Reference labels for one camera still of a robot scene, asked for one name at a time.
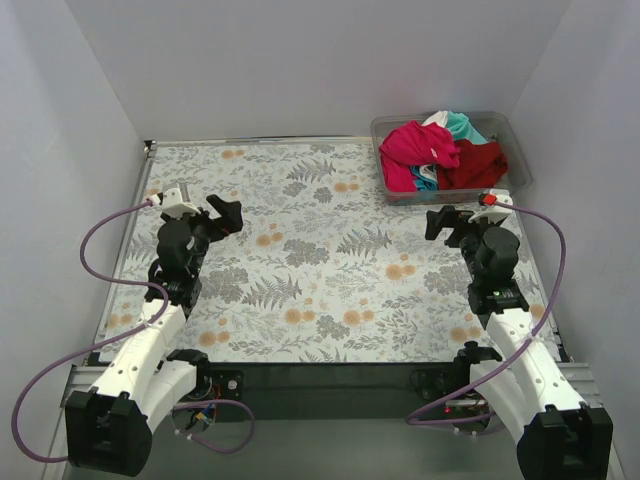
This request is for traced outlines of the pink t shirt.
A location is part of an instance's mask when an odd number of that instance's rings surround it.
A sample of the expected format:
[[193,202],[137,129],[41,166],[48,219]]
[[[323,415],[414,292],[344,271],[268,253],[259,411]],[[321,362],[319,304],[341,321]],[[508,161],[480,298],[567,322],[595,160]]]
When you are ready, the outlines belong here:
[[458,149],[451,133],[437,124],[418,121],[394,129],[378,148],[383,178],[391,192],[415,192],[411,166],[435,165],[445,169],[459,165]]

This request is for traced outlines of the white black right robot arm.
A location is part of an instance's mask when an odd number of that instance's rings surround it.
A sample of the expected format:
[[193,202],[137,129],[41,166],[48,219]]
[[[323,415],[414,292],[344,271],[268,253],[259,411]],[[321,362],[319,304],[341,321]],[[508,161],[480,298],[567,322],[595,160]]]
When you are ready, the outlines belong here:
[[445,243],[459,249],[470,273],[471,310],[498,347],[461,351],[453,394],[488,401],[516,443],[524,478],[604,479],[613,422],[604,407],[587,403],[536,338],[544,321],[534,318],[515,279],[519,239],[502,226],[513,206],[492,194],[480,203],[483,212],[446,205],[426,215],[426,240],[451,229]]

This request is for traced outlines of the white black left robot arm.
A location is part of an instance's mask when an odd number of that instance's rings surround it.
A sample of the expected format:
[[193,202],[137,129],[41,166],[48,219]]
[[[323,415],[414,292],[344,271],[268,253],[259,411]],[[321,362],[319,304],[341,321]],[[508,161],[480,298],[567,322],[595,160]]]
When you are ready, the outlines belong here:
[[201,290],[199,274],[210,244],[243,228],[240,202],[210,195],[215,215],[183,200],[177,190],[150,198],[161,209],[156,259],[143,285],[138,322],[115,358],[86,391],[65,405],[69,462],[134,477],[147,462],[163,416],[185,396],[205,398],[213,386],[197,351],[167,355]]

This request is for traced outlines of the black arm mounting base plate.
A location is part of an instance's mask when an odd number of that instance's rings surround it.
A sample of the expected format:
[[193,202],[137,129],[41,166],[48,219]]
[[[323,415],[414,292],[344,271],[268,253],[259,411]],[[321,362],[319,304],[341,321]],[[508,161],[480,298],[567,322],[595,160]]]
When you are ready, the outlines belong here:
[[236,400],[258,420],[405,419],[470,383],[466,360],[427,363],[200,363],[180,403]]

